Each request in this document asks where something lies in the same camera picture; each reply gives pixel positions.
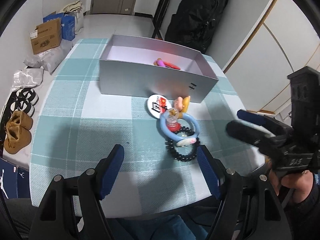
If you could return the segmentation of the person's right hand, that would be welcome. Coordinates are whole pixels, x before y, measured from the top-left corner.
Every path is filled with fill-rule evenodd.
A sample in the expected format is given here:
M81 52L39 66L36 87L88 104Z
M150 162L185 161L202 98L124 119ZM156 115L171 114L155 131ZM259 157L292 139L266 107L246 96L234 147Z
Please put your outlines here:
M269 168L272 168L271 162L269 162L268 165ZM304 201L309 196L313 187L313 173L309 170L303 171L302 173L288 174L279 179L276 173L270 169L268 178L276 195L279 194L281 186L294 189L291 197L293 203L301 203Z

